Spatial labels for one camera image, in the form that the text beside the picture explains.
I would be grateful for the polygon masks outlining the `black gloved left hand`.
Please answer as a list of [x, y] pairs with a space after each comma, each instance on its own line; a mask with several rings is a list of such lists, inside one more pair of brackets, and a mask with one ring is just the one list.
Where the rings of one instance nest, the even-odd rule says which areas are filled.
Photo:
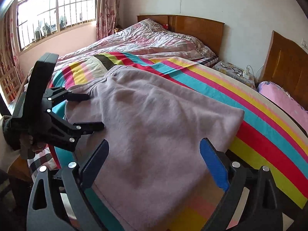
[[46, 149], [46, 143], [36, 143], [31, 135], [22, 133], [14, 127], [11, 116], [3, 117], [2, 129], [6, 143], [13, 151], [19, 151], [24, 160], [33, 159], [36, 154]]

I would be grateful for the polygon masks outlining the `beige sleeved left forearm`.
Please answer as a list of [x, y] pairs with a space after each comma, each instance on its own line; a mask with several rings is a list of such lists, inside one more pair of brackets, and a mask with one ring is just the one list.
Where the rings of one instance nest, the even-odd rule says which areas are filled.
[[6, 142], [3, 134], [3, 125], [8, 116], [1, 117], [1, 132], [0, 132], [0, 169], [8, 173], [12, 164], [17, 160], [20, 151], [14, 151]]

